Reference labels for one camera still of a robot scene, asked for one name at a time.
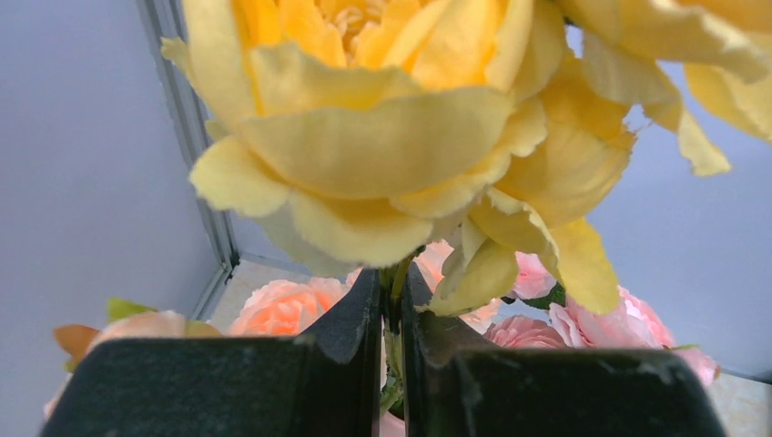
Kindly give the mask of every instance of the green leaf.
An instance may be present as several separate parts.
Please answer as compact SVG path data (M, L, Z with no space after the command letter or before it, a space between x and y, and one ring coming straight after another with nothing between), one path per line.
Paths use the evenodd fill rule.
M551 303L556 303L561 307L564 307L565 289L560 283L556 283L548 295L537 299L523 299L523 303L529 307L537 308L538 310L549 310Z
M107 318L110 323L149 311L155 312L157 310L122 298L112 297L107 300Z

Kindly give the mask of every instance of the floor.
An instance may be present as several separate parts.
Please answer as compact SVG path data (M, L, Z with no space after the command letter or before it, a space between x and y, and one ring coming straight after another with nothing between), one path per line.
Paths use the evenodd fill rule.
M226 330L252 291L275 279L305 282L309 276L242 260L211 316L211 323ZM772 386L722 374L708 393L731 437L772 437Z

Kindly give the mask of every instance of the beige floor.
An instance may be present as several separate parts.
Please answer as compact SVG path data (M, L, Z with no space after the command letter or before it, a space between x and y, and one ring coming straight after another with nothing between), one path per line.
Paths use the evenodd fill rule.
M242 260L212 314L226 330L253 290L275 279L305 282L308 276ZM731 437L772 437L772 386L723 374L708 390Z

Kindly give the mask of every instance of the yellow flower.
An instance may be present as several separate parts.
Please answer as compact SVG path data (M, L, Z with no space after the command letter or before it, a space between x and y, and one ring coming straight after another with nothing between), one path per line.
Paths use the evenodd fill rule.
M772 2L768 0L556 0L584 30L584 71L595 92L642 104L678 136L697 175L728 171L656 61L684 64L709 111L772 140Z
M538 254L587 309L616 307L617 278L584 216L629 163L635 136L623 118L630 106L595 94L571 57L538 100L546 109L546 140L530 156L514 158L471 209L430 310L457 314L506 294L518 273L516 250Z
M453 229L546 135L529 98L563 56L551 1L187 0L184 11L188 44L164 41L163 53L216 117L191 181L317 274L391 265Z

